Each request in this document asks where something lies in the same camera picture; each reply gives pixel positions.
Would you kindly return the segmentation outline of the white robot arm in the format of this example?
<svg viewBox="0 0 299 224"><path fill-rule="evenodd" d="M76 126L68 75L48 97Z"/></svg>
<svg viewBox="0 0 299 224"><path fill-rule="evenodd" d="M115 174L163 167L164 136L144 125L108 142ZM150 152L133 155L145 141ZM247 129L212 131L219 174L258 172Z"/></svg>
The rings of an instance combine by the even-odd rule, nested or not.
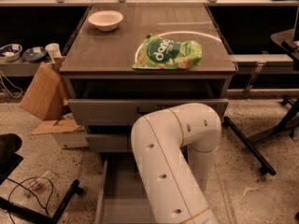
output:
<svg viewBox="0 0 299 224"><path fill-rule="evenodd" d="M156 223L219 224L203 190L220 137L220 117L204 104L174 106L135 122L132 150Z"/></svg>

